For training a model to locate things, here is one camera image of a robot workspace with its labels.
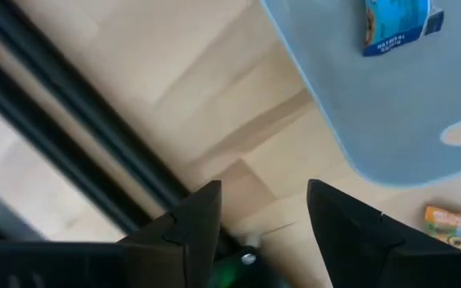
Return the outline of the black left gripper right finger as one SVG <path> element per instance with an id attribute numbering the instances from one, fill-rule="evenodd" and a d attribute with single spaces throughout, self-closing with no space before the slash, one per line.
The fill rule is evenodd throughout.
<path id="1" fill-rule="evenodd" d="M 318 179 L 307 207 L 332 286 L 461 288 L 461 249 Z"/>

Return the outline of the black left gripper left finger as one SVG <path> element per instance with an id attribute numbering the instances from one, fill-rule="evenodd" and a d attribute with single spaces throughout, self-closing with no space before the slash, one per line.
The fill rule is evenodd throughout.
<path id="1" fill-rule="evenodd" d="M 218 243 L 222 182 L 213 180 L 141 230 L 125 246 L 131 288 L 204 288 Z"/>

